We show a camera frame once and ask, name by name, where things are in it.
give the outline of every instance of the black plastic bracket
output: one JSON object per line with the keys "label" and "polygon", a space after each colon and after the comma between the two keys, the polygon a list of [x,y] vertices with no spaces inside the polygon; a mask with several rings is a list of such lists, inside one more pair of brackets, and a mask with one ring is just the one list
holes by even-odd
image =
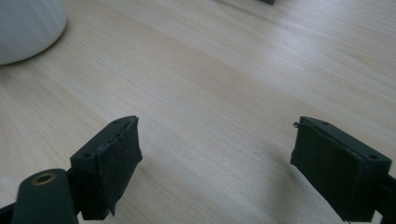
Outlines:
{"label": "black plastic bracket", "polygon": [[300,117],[291,164],[344,221],[369,222],[375,210],[382,223],[396,223],[391,159],[326,121]]}
{"label": "black plastic bracket", "polygon": [[262,1],[262,2],[264,2],[266,4],[269,4],[269,5],[273,5],[274,2],[275,2],[275,0],[260,0],[260,1]]}
{"label": "black plastic bracket", "polygon": [[136,165],[142,161],[136,116],[109,123],[71,157],[66,172],[52,169],[25,179],[14,204],[0,209],[1,224],[78,223],[115,214]]}

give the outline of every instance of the white mug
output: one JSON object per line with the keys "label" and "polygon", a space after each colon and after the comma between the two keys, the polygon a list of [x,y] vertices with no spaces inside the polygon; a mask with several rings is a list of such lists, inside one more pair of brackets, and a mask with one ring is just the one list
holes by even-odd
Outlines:
{"label": "white mug", "polygon": [[29,58],[66,26],[64,0],[0,0],[0,64]]}

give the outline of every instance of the wooden table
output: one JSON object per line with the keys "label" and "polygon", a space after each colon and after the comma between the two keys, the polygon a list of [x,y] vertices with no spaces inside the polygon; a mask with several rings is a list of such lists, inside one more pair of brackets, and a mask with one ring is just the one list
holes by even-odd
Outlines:
{"label": "wooden table", "polygon": [[144,159],[87,223],[343,223],[290,165],[302,115],[396,159],[392,0],[65,3],[54,46],[0,67],[0,206],[128,115]]}

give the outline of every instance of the wood grain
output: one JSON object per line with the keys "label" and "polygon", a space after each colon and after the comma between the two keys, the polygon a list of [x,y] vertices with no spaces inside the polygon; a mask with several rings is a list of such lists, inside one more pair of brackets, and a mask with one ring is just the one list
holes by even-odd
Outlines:
{"label": "wood grain", "polygon": [[65,3],[54,46],[0,67],[0,206],[128,115],[144,159],[80,223],[343,223],[290,165],[302,115],[396,160],[394,1]]}

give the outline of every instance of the black 3d-printed part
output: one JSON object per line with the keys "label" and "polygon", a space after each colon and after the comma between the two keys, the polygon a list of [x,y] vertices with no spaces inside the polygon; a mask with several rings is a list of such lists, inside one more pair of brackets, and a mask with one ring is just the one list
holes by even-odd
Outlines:
{"label": "black 3d-printed part", "polygon": [[11,223],[12,214],[14,213],[15,203],[0,208],[0,223]]}
{"label": "black 3d-printed part", "polygon": [[85,220],[114,215],[136,165],[142,161],[136,116],[114,120],[71,157],[75,209]]}
{"label": "black 3d-printed part", "polygon": [[383,216],[381,224],[396,223],[396,179],[392,176],[378,187],[375,208]]}
{"label": "black 3d-printed part", "polygon": [[21,183],[12,224],[26,223],[78,223],[65,170],[43,171]]}
{"label": "black 3d-printed part", "polygon": [[269,5],[273,5],[274,2],[275,2],[275,0],[260,0],[260,1],[262,1],[262,2],[264,2],[266,4],[269,4]]}
{"label": "black 3d-printed part", "polygon": [[341,219],[371,221],[391,160],[325,121],[300,117],[294,125],[298,133],[291,164]]}

